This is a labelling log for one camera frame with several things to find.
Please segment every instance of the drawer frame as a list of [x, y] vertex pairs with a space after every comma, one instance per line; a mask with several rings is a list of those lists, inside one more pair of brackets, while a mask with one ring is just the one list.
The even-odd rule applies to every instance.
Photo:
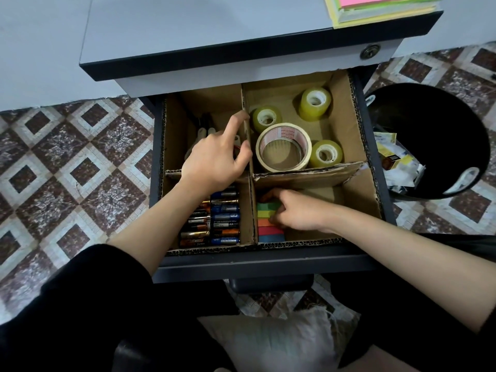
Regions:
[[[388, 188], [382, 173], [381, 161], [375, 144], [373, 126], [370, 122], [363, 94], [363, 69], [348, 69], [352, 90], [359, 112], [359, 125], [363, 145], [372, 171], [376, 192], [379, 196], [382, 218], [396, 225]], [[145, 98], [144, 103], [155, 114], [150, 206], [162, 197], [163, 177], [163, 96]], [[250, 250], [228, 253], [167, 256], [153, 276], [156, 283], [284, 276], [295, 274], [320, 274], [372, 270], [378, 264], [352, 243], [337, 239], [336, 243], [290, 247], [274, 250]]]

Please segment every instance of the wall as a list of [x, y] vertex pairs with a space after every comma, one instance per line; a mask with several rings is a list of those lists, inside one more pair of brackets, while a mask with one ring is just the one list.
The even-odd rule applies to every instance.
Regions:
[[405, 39], [394, 56], [496, 41], [496, 0], [443, 0], [444, 14], [423, 37]]
[[79, 68], [90, 2], [0, 0], [0, 111], [125, 93]]

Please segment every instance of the paper stack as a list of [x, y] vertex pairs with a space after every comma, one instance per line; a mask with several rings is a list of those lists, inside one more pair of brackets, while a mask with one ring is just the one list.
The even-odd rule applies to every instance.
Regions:
[[335, 29], [431, 13], [440, 0], [325, 0]]

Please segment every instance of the person's right arm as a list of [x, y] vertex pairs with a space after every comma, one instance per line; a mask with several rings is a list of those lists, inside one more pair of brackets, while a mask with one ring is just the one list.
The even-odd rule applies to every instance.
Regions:
[[472, 331], [478, 333], [496, 305], [496, 263], [401, 229], [370, 215], [273, 189], [282, 206], [272, 221], [297, 230], [319, 230], [344, 237], [415, 286]]

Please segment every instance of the tape roll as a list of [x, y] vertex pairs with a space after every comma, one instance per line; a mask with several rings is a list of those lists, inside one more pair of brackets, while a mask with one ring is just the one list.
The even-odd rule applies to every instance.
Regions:
[[297, 171], [307, 166], [312, 142], [301, 127], [284, 122], [262, 132], [255, 152], [267, 172]]
[[251, 121], [255, 131], [261, 133], [274, 124], [282, 123], [281, 111], [274, 106], [262, 106], [255, 110]]
[[305, 90], [301, 96], [298, 113], [305, 121], [318, 121], [331, 104], [331, 94], [322, 87]]
[[343, 160], [343, 150], [334, 141], [322, 140], [312, 147], [310, 163], [312, 168], [332, 167]]

